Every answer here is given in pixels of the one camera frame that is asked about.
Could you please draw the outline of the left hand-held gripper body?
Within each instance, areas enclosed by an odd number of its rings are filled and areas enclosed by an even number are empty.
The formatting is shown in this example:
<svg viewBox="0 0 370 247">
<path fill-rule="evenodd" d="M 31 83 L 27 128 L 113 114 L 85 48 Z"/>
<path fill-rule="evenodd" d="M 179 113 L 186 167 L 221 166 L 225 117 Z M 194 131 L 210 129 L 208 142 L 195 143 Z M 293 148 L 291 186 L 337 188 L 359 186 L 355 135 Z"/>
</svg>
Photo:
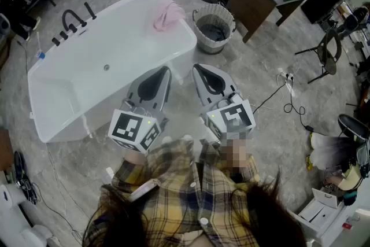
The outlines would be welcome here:
<svg viewBox="0 0 370 247">
<path fill-rule="evenodd" d="M 113 112 L 108 137 L 122 148 L 146 154 L 167 122 L 158 103 L 125 100 Z"/>
</svg>

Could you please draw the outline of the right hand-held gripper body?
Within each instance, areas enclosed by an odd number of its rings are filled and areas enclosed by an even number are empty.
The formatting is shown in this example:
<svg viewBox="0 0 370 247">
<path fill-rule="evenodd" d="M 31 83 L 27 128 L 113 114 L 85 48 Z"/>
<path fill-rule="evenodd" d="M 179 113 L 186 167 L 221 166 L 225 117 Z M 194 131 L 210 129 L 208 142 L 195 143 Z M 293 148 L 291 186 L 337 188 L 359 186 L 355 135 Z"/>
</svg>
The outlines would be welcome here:
<svg viewBox="0 0 370 247">
<path fill-rule="evenodd" d="M 200 117 L 218 141 L 248 139 L 255 129 L 250 103 L 235 91 L 217 103 L 204 107 Z"/>
</svg>

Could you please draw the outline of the woven laundry basket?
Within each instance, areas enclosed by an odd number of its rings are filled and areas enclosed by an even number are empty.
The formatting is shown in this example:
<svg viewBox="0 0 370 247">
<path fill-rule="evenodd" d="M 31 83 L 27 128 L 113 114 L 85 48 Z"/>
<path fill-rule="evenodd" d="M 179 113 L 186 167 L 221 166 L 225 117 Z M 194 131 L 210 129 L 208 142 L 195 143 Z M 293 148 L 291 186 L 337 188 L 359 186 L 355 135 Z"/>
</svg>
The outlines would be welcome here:
<svg viewBox="0 0 370 247">
<path fill-rule="evenodd" d="M 208 4 L 193 10 L 192 19 L 197 45 L 208 55 L 223 51 L 236 30 L 234 16 L 219 4 Z"/>
</svg>

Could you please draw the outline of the pink cloth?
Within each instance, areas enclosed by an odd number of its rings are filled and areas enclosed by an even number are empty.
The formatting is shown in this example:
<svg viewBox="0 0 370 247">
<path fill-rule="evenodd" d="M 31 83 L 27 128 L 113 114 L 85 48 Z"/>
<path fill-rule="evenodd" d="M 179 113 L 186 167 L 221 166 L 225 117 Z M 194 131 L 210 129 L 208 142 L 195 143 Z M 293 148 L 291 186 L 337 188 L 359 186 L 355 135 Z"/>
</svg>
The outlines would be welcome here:
<svg viewBox="0 0 370 247">
<path fill-rule="evenodd" d="M 154 20 L 153 27 L 156 31 L 166 31 L 179 20 L 185 19 L 185 17 L 184 9 L 175 2 L 171 2 L 160 9 L 159 15 Z"/>
</svg>

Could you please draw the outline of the person's right forearm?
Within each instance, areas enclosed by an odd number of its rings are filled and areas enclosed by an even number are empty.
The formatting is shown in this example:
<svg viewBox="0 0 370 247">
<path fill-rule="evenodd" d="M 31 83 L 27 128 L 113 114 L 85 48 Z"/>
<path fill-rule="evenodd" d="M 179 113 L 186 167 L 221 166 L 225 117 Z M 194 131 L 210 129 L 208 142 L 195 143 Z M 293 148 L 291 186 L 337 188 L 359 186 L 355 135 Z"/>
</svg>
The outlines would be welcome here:
<svg viewBox="0 0 370 247">
<path fill-rule="evenodd" d="M 230 178 L 236 183 L 246 181 L 246 171 L 250 153 L 246 139 L 223 139 L 220 146 L 221 161 L 229 173 Z"/>
</svg>

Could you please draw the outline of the person's left forearm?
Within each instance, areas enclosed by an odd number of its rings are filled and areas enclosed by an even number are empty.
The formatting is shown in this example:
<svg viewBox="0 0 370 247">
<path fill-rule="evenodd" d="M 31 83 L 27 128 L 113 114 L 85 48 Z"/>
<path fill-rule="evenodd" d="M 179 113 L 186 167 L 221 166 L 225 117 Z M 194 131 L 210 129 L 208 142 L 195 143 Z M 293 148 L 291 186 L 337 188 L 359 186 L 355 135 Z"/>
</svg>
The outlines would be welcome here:
<svg viewBox="0 0 370 247">
<path fill-rule="evenodd" d="M 126 150 L 124 160 L 135 165 L 144 165 L 146 162 L 146 155 L 134 150 Z"/>
</svg>

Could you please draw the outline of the white bathtub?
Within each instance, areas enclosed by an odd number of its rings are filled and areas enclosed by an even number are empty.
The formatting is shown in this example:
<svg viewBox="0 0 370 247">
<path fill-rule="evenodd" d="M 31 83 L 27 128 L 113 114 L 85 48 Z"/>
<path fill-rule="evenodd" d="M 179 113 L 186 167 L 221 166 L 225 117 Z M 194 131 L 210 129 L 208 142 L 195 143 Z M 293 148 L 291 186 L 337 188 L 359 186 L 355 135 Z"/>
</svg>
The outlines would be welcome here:
<svg viewBox="0 0 370 247">
<path fill-rule="evenodd" d="M 153 68 L 168 66 L 176 80 L 187 76 L 197 38 L 185 20 L 154 29 L 163 1 L 120 0 L 68 31 L 67 40 L 33 65 L 29 99 L 42 142 L 89 136 L 111 121 L 131 83 Z"/>
</svg>

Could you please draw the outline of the white power strip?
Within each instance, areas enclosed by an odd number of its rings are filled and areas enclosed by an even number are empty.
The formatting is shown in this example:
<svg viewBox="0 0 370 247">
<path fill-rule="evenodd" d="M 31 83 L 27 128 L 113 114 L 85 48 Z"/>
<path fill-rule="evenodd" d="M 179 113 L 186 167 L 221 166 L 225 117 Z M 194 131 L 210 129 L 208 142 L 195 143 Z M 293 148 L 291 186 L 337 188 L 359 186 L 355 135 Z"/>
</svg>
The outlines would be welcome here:
<svg viewBox="0 0 370 247">
<path fill-rule="evenodd" d="M 290 94 L 292 95 L 292 97 L 296 97 L 296 93 L 293 90 L 293 86 L 292 86 L 293 74 L 292 73 L 287 73 L 282 68 L 278 68 L 278 71 L 279 71 L 279 73 L 278 73 L 277 76 L 278 77 L 281 76 L 284 79 L 285 86 L 287 87 L 288 91 L 290 92 Z"/>
</svg>

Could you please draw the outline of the white chest device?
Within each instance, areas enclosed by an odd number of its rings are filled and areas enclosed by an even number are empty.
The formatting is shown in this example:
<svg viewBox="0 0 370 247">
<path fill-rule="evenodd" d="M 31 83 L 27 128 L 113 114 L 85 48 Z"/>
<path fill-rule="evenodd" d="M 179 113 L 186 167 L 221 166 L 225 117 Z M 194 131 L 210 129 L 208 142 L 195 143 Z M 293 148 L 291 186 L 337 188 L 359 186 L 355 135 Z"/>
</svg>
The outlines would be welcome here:
<svg viewBox="0 0 370 247">
<path fill-rule="evenodd" d="M 143 185 L 139 186 L 136 190 L 134 190 L 131 193 L 131 195 L 129 197 L 129 201 L 134 202 L 134 201 L 140 199 L 145 194 L 147 194 L 148 192 L 155 189 L 157 186 L 158 186 L 158 181 L 157 180 L 155 180 L 155 179 L 148 180 L 147 182 L 145 182 Z"/>
</svg>

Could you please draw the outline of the person's yellow plaid shirt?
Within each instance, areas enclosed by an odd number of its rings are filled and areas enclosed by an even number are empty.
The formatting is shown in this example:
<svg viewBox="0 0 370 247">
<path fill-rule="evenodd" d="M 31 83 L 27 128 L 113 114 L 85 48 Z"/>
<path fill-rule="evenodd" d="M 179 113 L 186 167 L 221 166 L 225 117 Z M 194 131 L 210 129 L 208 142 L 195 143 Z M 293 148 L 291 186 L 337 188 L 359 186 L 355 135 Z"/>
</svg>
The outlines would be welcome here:
<svg viewBox="0 0 370 247">
<path fill-rule="evenodd" d="M 144 165 L 123 161 L 112 182 L 103 185 L 98 209 L 90 219 L 82 247 L 181 247 L 183 233 L 202 230 L 213 247 L 262 247 L 257 215 L 247 195 L 260 179 L 253 157 L 246 181 L 234 182 L 219 149 L 178 139 L 153 149 Z M 148 180 L 158 186 L 130 202 Z"/>
</svg>

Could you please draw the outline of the black hand shower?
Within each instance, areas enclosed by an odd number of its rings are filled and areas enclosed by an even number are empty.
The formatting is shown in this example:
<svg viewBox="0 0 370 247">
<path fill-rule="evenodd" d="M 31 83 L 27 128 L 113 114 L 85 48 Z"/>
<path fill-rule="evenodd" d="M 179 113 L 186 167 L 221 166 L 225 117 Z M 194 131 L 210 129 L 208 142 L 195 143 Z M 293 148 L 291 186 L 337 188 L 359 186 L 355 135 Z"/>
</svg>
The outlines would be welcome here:
<svg viewBox="0 0 370 247">
<path fill-rule="evenodd" d="M 92 8 L 90 7 L 90 5 L 88 4 L 88 2 L 85 2 L 85 3 L 84 3 L 84 6 L 85 6 L 85 8 L 87 9 L 87 11 L 89 12 L 89 14 L 90 14 L 91 18 L 92 18 L 93 20 L 95 20 L 95 19 L 97 18 L 97 16 L 96 16 L 96 14 L 93 12 L 93 10 L 92 10 Z"/>
</svg>

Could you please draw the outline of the small blue cup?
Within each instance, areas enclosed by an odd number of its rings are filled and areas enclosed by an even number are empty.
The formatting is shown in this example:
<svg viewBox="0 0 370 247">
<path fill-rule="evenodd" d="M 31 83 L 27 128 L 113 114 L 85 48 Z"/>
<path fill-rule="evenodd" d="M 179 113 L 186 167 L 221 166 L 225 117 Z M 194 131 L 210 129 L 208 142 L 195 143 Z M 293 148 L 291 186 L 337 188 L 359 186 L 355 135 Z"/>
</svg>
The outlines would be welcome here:
<svg viewBox="0 0 370 247">
<path fill-rule="evenodd" d="M 36 52 L 36 57 L 40 60 L 43 60 L 45 58 L 45 53 L 43 52 L 43 50 L 41 48 L 40 35 L 39 35 L 38 31 L 36 32 L 36 38 L 37 38 L 37 42 L 38 42 L 38 51 Z"/>
</svg>

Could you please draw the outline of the black curved faucet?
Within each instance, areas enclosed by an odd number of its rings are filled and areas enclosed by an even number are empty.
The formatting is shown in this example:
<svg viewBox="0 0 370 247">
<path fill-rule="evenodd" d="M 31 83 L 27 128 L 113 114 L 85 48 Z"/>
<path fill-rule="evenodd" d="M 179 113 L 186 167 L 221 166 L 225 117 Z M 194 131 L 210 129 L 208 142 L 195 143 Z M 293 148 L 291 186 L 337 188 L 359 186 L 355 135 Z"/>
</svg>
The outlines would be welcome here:
<svg viewBox="0 0 370 247">
<path fill-rule="evenodd" d="M 80 23 L 80 25 L 82 27 L 85 27 L 87 25 L 87 22 L 82 20 L 73 10 L 67 9 L 62 14 L 62 24 L 63 24 L 63 27 L 66 31 L 69 31 L 69 26 L 66 23 L 66 17 L 67 17 L 68 14 L 73 16 Z"/>
</svg>

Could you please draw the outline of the open white box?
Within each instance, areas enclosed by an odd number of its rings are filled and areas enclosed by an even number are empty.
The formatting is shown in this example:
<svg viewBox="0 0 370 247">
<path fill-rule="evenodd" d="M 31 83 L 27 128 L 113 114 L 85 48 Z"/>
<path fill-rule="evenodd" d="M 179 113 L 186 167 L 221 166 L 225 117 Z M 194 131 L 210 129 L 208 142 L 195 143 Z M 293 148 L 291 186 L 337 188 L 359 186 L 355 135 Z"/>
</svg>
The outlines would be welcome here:
<svg viewBox="0 0 370 247">
<path fill-rule="evenodd" d="M 333 223 L 347 208 L 339 197 L 327 191 L 312 188 L 313 198 L 293 216 L 301 224 L 309 239 L 320 241 Z"/>
</svg>

